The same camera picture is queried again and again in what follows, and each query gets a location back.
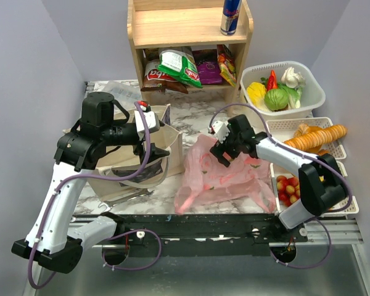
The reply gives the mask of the canvas tote bag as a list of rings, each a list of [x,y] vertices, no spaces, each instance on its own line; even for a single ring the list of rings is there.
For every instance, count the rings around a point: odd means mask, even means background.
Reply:
[[[137,189],[152,188],[163,182],[166,177],[184,171],[183,135],[171,126],[171,105],[154,105],[152,111],[157,114],[164,126],[150,135],[151,141],[158,148],[169,151],[170,155],[148,164],[142,173],[126,183],[89,179],[91,188],[101,201],[125,196]],[[114,177],[128,176],[139,166],[139,158],[133,154],[133,148],[124,146],[101,158],[94,174]]]

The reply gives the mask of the pink plastic grocery bag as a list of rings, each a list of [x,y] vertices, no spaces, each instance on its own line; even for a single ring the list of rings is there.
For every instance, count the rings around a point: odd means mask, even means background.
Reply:
[[[174,205],[184,214],[193,207],[248,197],[264,212],[276,209],[271,186],[270,163],[240,154],[228,167],[210,152],[215,139],[200,134],[187,151],[185,172]]]

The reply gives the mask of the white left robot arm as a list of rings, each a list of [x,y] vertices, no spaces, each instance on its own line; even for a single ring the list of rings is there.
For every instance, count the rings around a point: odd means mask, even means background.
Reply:
[[[93,222],[69,231],[79,196],[89,179],[124,183],[139,176],[145,167],[169,152],[152,143],[150,135],[164,124],[144,101],[135,102],[134,119],[107,92],[92,92],[83,100],[81,117],[57,142],[53,174],[41,211],[26,238],[13,243],[11,252],[37,262],[40,266],[67,274],[78,264],[83,250],[108,240],[112,244],[124,238],[121,219],[103,214]],[[131,146],[140,160],[125,176],[101,176],[93,171],[100,159]]]

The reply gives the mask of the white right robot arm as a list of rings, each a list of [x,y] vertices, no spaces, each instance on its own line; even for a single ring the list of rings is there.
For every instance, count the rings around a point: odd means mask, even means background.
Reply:
[[[313,156],[279,142],[266,132],[256,133],[245,115],[215,121],[209,132],[217,138],[210,152],[225,167],[230,166],[227,157],[235,159],[247,154],[276,164],[299,179],[300,199],[280,212],[279,222],[271,227],[277,241],[286,241],[296,226],[321,216],[348,197],[345,179],[329,154]]]

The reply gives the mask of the red lychee fruit bunch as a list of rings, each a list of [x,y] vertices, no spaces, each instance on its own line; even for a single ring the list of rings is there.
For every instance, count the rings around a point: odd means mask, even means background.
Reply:
[[[279,175],[276,178],[276,187],[279,200],[289,207],[300,199],[300,182],[297,177],[287,178]]]

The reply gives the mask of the green white food packet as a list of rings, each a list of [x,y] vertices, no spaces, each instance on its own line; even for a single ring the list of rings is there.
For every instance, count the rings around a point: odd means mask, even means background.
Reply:
[[[202,89],[194,56],[190,46],[166,47],[158,50],[158,69],[181,83]]]

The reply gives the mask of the green lettuce piece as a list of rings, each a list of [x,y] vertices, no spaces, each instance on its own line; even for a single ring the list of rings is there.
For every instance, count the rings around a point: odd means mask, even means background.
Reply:
[[[289,95],[283,89],[270,89],[264,98],[265,105],[272,111],[278,111],[287,107]]]

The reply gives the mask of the red chili pepper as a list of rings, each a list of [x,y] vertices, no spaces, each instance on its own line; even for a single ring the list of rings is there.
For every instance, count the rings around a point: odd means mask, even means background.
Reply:
[[[272,89],[277,89],[277,88],[278,88],[278,82],[277,82],[276,74],[274,70],[271,70],[270,76],[266,82],[266,90],[270,91]]]

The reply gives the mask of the Fox's fruit candy bag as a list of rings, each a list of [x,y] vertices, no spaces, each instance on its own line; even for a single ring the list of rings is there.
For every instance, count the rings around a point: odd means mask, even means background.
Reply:
[[[231,86],[235,87],[237,83],[236,67],[231,51],[224,44],[217,46],[217,61],[220,68],[220,75]]]

